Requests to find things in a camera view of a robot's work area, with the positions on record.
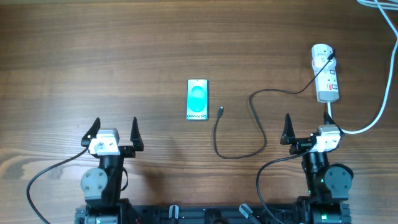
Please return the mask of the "Galaxy smartphone cyan screen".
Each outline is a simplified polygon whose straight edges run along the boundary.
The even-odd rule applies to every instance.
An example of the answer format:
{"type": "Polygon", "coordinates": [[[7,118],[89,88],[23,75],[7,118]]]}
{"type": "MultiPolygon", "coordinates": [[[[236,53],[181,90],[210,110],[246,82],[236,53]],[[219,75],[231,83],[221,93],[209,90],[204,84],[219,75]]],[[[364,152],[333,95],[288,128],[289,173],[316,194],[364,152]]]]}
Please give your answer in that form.
{"type": "Polygon", "coordinates": [[[187,120],[208,119],[208,80],[187,80],[187,120]]]}

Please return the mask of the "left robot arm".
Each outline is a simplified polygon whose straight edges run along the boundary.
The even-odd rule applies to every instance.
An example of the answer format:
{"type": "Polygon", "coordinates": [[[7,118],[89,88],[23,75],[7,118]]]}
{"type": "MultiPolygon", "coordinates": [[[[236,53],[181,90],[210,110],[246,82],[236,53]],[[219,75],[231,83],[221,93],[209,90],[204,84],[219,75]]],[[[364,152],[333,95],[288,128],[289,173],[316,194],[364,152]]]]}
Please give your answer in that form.
{"type": "Polygon", "coordinates": [[[75,223],[113,224],[141,223],[141,216],[121,192],[128,184],[122,184],[125,158],[134,158],[137,151],[144,150],[137,118],[133,118],[130,146],[119,145],[116,128],[102,128],[96,118],[91,128],[81,139],[81,145],[95,158],[99,166],[86,171],[81,178],[81,189],[86,205],[76,209],[75,223]]]}

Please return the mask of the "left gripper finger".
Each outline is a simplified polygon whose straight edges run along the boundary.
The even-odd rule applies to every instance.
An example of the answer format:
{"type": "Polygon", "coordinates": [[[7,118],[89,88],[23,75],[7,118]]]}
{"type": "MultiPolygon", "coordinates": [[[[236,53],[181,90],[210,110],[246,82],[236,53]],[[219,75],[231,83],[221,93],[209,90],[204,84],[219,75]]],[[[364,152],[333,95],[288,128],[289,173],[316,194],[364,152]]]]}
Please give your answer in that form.
{"type": "Polygon", "coordinates": [[[141,134],[139,132],[136,117],[133,117],[130,141],[132,142],[132,145],[133,145],[133,148],[135,151],[143,151],[144,150],[144,143],[142,141],[141,134]]]}
{"type": "Polygon", "coordinates": [[[81,139],[81,146],[88,147],[92,139],[96,138],[96,135],[101,127],[100,118],[96,118],[91,128],[86,132],[86,134],[81,139]]]}

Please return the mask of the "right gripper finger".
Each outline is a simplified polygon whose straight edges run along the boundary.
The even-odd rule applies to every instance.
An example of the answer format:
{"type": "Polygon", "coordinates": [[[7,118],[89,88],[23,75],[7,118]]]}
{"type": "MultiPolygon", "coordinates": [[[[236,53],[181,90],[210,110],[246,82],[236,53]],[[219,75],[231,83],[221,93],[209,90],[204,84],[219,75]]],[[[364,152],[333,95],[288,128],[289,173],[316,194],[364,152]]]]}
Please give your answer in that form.
{"type": "Polygon", "coordinates": [[[338,128],[340,135],[343,136],[344,132],[343,130],[334,122],[334,120],[332,119],[332,117],[329,115],[329,113],[326,111],[324,112],[323,115],[323,120],[324,120],[324,124],[329,124],[329,125],[334,125],[338,128]]]}
{"type": "Polygon", "coordinates": [[[284,130],[281,135],[280,144],[288,145],[288,144],[293,144],[294,142],[295,142],[295,133],[292,126],[290,115],[287,113],[285,115],[284,130]]]}

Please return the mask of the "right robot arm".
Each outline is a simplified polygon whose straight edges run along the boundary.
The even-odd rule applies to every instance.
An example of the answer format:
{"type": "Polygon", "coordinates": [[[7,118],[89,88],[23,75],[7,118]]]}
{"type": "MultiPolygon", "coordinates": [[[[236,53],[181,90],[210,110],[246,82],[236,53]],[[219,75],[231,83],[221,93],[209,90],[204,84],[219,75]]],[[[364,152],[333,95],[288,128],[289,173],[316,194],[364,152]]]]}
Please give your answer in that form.
{"type": "Polygon", "coordinates": [[[344,132],[328,113],[324,114],[324,124],[307,138],[295,136],[290,115],[285,116],[281,145],[289,145],[292,156],[302,158],[308,197],[297,198],[299,223],[351,223],[349,190],[354,173],[346,165],[330,164],[327,154],[339,147],[344,132]]]}

